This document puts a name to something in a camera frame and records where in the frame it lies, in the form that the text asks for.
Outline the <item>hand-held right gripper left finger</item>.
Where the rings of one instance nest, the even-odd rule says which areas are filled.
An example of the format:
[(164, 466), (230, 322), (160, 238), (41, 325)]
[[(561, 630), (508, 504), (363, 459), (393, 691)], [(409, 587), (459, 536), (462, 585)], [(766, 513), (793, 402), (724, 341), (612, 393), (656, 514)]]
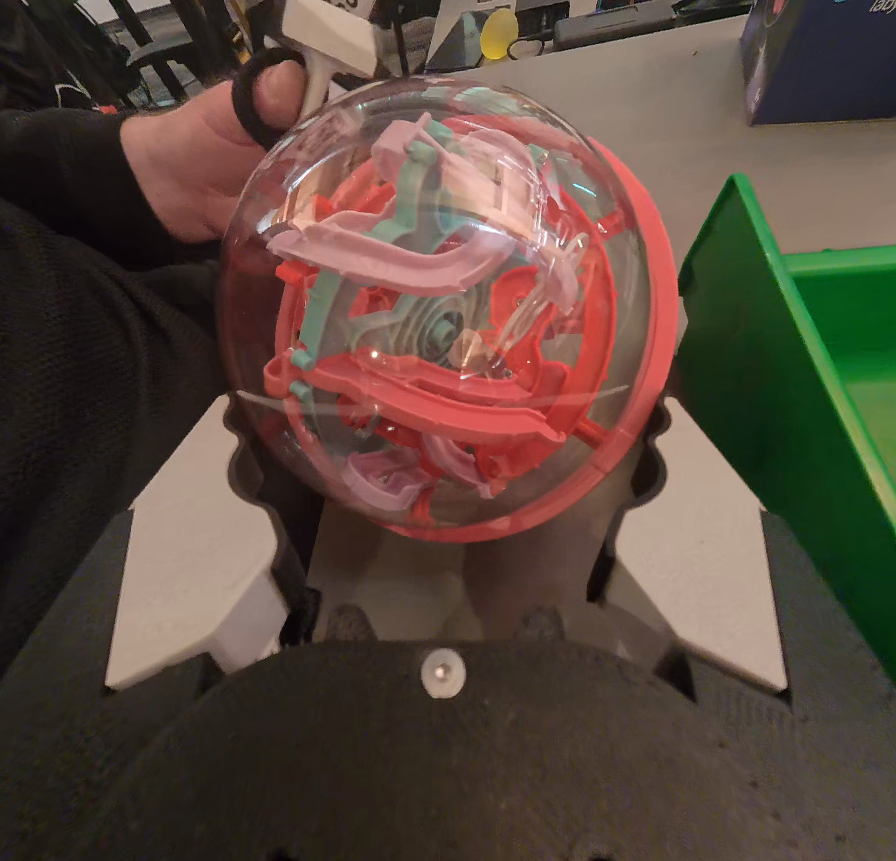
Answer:
[(284, 539), (236, 486), (234, 465), (249, 457), (234, 411), (219, 396), (130, 507), (110, 689), (202, 654), (230, 675), (279, 650), (288, 605), (273, 569)]

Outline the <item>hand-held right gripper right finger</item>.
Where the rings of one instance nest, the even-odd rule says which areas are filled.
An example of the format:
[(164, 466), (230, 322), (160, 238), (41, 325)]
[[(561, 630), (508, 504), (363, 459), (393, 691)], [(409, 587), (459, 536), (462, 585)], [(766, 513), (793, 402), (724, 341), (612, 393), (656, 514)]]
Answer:
[(660, 399), (588, 598), (613, 653), (659, 672), (681, 654), (778, 694), (788, 686), (765, 508), (673, 396)]

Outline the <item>clear red maze ball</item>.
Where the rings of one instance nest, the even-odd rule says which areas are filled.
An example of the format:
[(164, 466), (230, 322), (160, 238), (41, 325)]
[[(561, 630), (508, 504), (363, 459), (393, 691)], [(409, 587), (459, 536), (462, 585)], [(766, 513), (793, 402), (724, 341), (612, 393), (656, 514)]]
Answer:
[(644, 431), (678, 331), (657, 206), (610, 150), (507, 88), (410, 78), (289, 131), (222, 245), (245, 417), (325, 497), (420, 541), (529, 531)]

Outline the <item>person's left forearm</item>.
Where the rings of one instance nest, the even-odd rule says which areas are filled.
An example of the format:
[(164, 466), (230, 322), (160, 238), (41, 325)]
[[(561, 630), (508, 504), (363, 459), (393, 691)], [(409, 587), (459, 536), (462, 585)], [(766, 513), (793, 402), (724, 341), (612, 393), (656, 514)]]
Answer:
[(2, 673), (225, 389), (208, 252), (154, 215), (124, 122), (2, 111)]

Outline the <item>person's left hand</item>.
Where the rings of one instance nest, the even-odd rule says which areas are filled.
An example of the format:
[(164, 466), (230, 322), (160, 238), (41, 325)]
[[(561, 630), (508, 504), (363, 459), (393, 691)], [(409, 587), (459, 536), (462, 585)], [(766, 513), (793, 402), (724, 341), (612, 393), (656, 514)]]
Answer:
[(120, 128), (142, 194), (168, 234), (184, 244), (223, 237), (266, 153), (238, 120), (233, 84), (221, 81), (176, 109), (130, 117)]

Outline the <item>yellow egg-shaped toy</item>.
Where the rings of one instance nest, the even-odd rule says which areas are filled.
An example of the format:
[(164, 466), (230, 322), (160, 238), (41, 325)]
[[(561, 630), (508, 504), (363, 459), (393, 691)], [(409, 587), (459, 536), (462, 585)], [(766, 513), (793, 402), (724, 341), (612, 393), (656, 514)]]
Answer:
[(485, 61), (501, 61), (509, 57), (520, 36), (517, 16), (509, 7), (499, 7), (488, 14), (479, 35), (480, 54)]

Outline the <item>black office chair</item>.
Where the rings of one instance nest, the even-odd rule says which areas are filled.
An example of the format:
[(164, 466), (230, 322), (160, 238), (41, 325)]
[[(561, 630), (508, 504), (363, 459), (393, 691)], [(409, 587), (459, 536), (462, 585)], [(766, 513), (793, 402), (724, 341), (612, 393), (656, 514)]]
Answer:
[(188, 94), (186, 86), (173, 71), (172, 62), (197, 79), (196, 50), (188, 34), (150, 41), (138, 47), (130, 54), (127, 66), (132, 70), (152, 69), (173, 101), (181, 104), (188, 99)]

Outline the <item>small black box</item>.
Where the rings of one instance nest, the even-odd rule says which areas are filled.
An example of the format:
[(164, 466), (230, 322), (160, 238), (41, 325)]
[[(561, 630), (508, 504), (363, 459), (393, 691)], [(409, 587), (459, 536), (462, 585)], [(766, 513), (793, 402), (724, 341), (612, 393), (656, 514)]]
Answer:
[(520, 37), (541, 38), (553, 32), (558, 13), (568, 0), (516, 0), (514, 14)]

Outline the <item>green plastic bin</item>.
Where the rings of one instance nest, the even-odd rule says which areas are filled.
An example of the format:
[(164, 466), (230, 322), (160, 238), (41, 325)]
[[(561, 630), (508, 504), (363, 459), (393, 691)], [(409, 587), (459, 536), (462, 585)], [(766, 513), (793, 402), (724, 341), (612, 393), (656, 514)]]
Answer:
[(894, 679), (894, 246), (783, 254), (735, 173), (678, 285), (684, 406)]

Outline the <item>black jacket white piping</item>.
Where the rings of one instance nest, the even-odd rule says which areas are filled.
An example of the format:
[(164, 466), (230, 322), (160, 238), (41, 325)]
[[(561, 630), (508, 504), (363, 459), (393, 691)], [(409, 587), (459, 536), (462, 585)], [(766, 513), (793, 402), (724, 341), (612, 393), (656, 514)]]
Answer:
[(116, 113), (133, 109), (140, 71), (129, 51), (78, 8), (1, 0), (1, 108)]

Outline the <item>black power bank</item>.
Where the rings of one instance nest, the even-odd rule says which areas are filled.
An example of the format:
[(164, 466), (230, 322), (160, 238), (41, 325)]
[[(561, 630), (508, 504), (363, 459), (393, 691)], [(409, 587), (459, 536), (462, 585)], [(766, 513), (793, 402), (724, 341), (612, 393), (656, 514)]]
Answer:
[(668, 0), (635, 3), (608, 11), (571, 16), (554, 25), (554, 51), (648, 35), (676, 26), (678, 14)]

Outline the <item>dark blue cardboard box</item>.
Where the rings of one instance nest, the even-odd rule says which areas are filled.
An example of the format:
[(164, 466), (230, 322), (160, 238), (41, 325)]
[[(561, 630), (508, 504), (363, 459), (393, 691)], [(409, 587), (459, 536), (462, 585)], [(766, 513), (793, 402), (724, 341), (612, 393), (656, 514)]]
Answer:
[(895, 116), (895, 0), (756, 0), (740, 50), (752, 126)]

